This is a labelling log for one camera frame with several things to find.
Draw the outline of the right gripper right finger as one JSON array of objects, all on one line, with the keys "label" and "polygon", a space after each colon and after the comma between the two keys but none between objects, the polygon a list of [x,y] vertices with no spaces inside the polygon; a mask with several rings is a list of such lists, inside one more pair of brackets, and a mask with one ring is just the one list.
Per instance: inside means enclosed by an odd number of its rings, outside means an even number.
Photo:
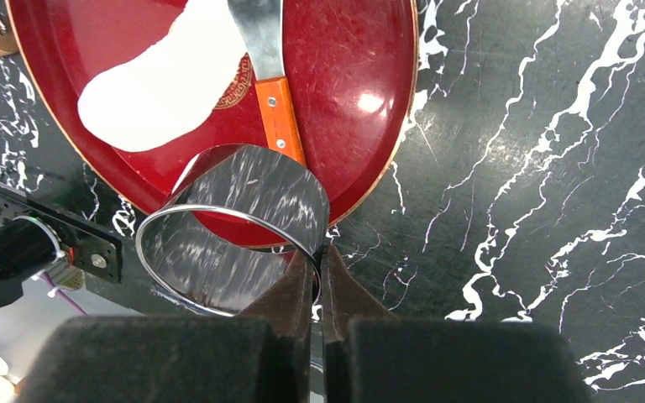
[{"label": "right gripper right finger", "polygon": [[320,263],[323,375],[326,402],[354,402],[358,389],[359,348],[351,336],[361,320],[394,320],[350,273],[338,249],[327,246]]}]

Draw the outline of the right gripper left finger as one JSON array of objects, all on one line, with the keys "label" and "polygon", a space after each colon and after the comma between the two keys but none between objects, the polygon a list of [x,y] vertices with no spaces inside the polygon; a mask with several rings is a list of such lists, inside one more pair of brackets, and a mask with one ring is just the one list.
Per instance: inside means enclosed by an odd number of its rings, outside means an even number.
[{"label": "right gripper left finger", "polygon": [[308,402],[314,267],[301,252],[283,275],[240,312],[270,327],[256,388],[263,402]]}]

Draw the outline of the red round lacquer plate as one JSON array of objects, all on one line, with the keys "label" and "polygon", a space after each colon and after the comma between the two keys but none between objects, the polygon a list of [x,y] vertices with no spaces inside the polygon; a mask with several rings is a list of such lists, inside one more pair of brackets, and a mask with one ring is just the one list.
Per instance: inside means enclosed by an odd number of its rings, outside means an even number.
[{"label": "red round lacquer plate", "polygon": [[[10,1],[29,73],[73,148],[119,194],[151,213],[189,160],[216,145],[265,143],[248,58],[210,118],[143,153],[89,133],[76,104],[98,73],[134,58],[169,30],[182,1]],[[330,223],[375,188],[399,144],[417,80],[413,1],[287,1],[284,61],[307,168],[328,194]]]}]

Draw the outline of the white dough lump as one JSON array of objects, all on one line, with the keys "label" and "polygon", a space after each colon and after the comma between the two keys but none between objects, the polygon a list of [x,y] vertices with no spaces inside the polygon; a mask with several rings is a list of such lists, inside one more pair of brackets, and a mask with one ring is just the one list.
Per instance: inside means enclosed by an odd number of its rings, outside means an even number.
[{"label": "white dough lump", "polygon": [[116,149],[163,146],[209,118],[245,52],[227,2],[189,1],[162,39],[85,85],[80,120]]}]

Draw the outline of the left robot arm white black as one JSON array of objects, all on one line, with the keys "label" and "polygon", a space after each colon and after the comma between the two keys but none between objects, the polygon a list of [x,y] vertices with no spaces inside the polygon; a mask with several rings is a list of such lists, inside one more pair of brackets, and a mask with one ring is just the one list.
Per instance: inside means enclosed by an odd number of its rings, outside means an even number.
[{"label": "left robot arm white black", "polygon": [[0,227],[0,308],[23,296],[22,283],[64,254],[40,220],[17,217]]}]

